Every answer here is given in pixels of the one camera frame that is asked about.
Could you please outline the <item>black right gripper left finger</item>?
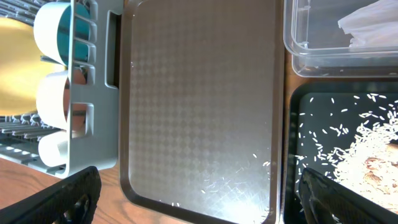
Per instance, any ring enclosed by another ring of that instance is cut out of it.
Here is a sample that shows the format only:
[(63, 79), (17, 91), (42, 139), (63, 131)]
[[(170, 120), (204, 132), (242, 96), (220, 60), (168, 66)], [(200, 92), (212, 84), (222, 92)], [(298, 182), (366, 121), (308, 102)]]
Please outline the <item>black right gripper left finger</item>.
[(100, 174), (90, 166), (1, 209), (1, 223), (91, 223), (100, 192)]

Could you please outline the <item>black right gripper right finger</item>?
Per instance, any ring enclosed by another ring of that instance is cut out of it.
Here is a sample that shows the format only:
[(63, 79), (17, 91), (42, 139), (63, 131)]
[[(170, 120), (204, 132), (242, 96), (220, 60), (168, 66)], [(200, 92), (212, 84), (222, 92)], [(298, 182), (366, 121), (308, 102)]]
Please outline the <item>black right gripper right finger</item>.
[(299, 198), (308, 224), (397, 223), (397, 214), (350, 189), (306, 168), (298, 185)]

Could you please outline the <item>pale green cup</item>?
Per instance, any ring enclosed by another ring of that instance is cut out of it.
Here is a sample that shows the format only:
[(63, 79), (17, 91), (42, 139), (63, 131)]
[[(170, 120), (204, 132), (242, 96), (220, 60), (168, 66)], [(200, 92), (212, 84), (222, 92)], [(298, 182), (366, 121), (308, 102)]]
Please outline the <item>pale green cup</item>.
[(44, 136), (39, 141), (39, 156), (49, 167), (56, 167), (67, 163), (68, 136), (65, 131), (58, 131)]

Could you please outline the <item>white pink bowl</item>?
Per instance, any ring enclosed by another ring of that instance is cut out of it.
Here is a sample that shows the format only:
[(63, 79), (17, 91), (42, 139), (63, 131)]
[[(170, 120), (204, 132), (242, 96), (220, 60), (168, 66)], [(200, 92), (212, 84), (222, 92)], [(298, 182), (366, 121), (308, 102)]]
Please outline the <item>white pink bowl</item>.
[[(69, 84), (68, 70), (50, 73), (40, 81), (36, 94), (36, 107), (41, 120), (45, 124), (64, 130), (68, 128)], [(81, 69), (74, 70), (73, 84), (86, 85), (86, 79)], [(86, 108), (85, 104), (73, 106), (72, 130), (83, 129)]]

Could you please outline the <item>yellow round plate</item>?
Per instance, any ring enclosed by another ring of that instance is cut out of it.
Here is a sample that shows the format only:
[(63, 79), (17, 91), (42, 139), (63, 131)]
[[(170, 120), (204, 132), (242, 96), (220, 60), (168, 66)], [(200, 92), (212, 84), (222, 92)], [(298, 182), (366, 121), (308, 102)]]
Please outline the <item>yellow round plate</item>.
[(36, 92), (41, 79), (65, 67), (41, 61), (33, 27), (1, 18), (1, 115), (36, 111)]

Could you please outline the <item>light blue bowl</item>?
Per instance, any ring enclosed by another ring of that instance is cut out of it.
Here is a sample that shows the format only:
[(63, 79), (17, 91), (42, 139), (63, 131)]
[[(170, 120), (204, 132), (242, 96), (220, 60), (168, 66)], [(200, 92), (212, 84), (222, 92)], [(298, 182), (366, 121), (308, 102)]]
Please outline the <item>light blue bowl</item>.
[[(75, 12), (90, 19), (89, 11), (80, 3), (75, 4)], [(34, 21), (34, 39), (39, 50), (64, 66), (68, 66), (70, 18), (70, 2), (49, 2), (39, 9)], [(89, 24), (80, 19), (75, 20), (75, 34), (78, 38), (88, 40)], [(75, 43), (74, 56), (75, 59), (87, 60), (88, 46)]]

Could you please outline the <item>white paper napkin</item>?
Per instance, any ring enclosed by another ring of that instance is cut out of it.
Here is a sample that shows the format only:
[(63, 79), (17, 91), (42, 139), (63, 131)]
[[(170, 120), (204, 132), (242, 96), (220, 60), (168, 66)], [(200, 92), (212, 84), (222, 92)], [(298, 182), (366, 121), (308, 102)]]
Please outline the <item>white paper napkin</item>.
[(378, 0), (338, 21), (338, 27), (352, 36), (350, 47), (392, 47), (397, 45), (397, 0)]

